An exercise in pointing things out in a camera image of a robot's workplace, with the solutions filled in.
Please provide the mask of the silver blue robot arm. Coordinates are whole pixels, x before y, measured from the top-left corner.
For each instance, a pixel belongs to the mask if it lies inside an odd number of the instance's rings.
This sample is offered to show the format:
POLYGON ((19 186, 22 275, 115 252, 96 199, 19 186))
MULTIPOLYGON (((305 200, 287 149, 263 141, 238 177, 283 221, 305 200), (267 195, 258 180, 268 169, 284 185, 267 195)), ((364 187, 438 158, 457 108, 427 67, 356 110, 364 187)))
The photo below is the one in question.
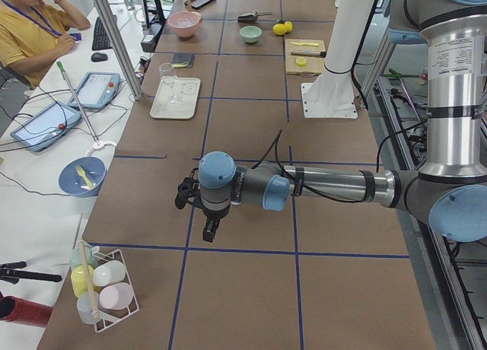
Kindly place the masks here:
POLYGON ((479 159, 486 0, 392 0, 390 35, 428 45, 427 158, 417 171, 347 172, 260 161, 241 167, 205 155, 178 186, 175 205, 205 214, 213 241, 232 205, 281 211, 289 196, 378 202, 408 212, 458 242, 486 236, 486 168, 479 159))

